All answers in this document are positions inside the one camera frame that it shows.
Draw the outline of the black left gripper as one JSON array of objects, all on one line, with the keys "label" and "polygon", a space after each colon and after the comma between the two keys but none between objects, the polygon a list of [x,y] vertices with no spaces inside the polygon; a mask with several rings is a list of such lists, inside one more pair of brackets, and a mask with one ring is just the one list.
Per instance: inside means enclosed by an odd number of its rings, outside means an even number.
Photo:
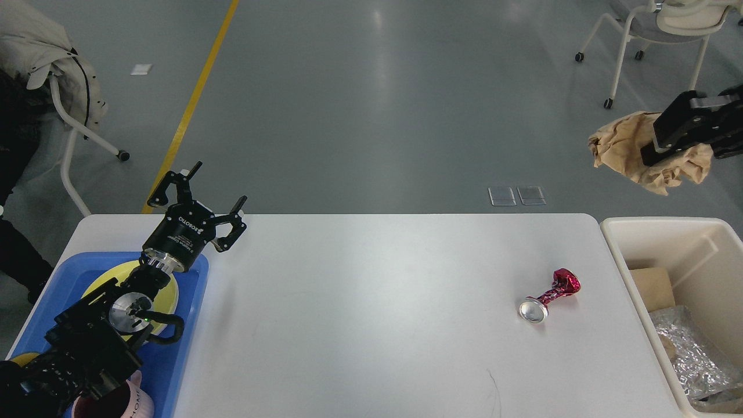
[{"label": "black left gripper", "polygon": [[[146,200],[148,207],[168,207],[169,187],[176,187],[176,203],[167,208],[164,219],[142,246],[149,258],[175,260],[176,272],[188,272],[208,242],[215,251],[223,253],[233,248],[247,230],[240,214],[247,196],[240,196],[231,211],[221,216],[215,216],[208,207],[194,201],[190,181],[202,165],[202,161],[197,161],[190,170],[178,173],[169,170]],[[216,228],[221,225],[230,225],[231,230],[225,236],[216,236]]]}]

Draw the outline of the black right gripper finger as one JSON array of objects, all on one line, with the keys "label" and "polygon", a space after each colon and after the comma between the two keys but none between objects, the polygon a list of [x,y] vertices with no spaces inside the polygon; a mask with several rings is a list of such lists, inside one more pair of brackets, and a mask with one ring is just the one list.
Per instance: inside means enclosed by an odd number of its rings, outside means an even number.
[{"label": "black right gripper finger", "polygon": [[706,95],[680,93],[653,122],[654,137],[640,149],[642,162],[652,167],[695,145],[709,145],[726,136],[742,137],[742,92]]},{"label": "black right gripper finger", "polygon": [[730,158],[742,153],[742,137],[726,136],[713,142],[713,154],[716,159]]}]

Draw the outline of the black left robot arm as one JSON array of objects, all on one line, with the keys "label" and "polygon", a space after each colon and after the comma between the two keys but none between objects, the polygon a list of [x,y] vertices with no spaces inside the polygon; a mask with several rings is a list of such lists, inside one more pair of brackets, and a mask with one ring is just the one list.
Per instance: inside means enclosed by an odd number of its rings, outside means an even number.
[{"label": "black left robot arm", "polygon": [[207,244],[227,251],[247,230],[240,214],[247,196],[222,215],[193,197],[189,183],[201,165],[159,181],[147,204],[165,207],[164,217],[123,281],[109,278],[56,315],[44,337],[48,350],[23,365],[2,362],[3,417],[61,417],[80,396],[101,399],[122,387],[142,367],[143,345],[181,340],[183,317],[157,311],[156,297]]}]

